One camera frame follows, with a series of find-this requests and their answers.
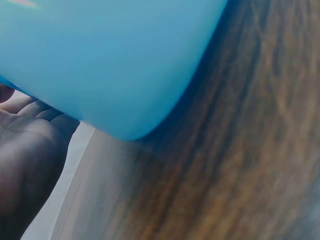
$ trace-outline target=white surface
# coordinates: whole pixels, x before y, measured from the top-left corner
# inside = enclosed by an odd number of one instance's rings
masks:
[[[14,99],[23,96],[24,94],[15,92],[12,98]],[[92,126],[84,123],[80,124],[71,139],[61,177],[48,201],[24,233],[22,240],[49,240],[51,238],[70,183],[93,131],[94,128]]]

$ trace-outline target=light blue plastic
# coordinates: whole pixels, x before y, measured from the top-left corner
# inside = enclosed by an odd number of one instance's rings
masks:
[[[123,140],[188,86],[228,0],[0,0],[0,75]]]

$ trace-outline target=palm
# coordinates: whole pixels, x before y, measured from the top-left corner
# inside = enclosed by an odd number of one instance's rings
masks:
[[[19,209],[12,225],[29,223],[49,197],[78,124],[31,98],[0,104],[0,216]]]

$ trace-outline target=skin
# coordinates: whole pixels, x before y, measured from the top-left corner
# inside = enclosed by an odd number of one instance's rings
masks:
[[[20,239],[55,187],[79,122],[0,84],[0,238]]]

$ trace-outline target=finger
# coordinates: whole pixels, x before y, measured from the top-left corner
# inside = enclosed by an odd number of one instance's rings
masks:
[[[54,118],[51,121],[51,124],[59,128],[64,134],[66,134],[68,139],[71,139],[72,135],[77,130],[77,127],[79,126],[80,122],[72,117],[62,114]]]
[[[11,96],[14,94],[15,90],[0,84],[0,103],[3,103],[5,101],[7,101],[9,98],[11,98]]]
[[[51,106],[40,100],[37,100],[25,106],[21,111],[18,112],[18,115],[35,118],[38,114],[50,108]]]
[[[17,114],[25,106],[35,101],[36,99],[32,97],[21,97],[21,98],[13,99],[4,103],[0,103],[0,109],[5,110],[11,114]]]
[[[43,112],[40,112],[36,118],[37,119],[44,119],[47,121],[52,121],[53,119],[55,119],[56,117],[59,117],[60,115],[62,115],[62,112],[54,109],[54,108],[50,108],[48,110],[45,110]]]

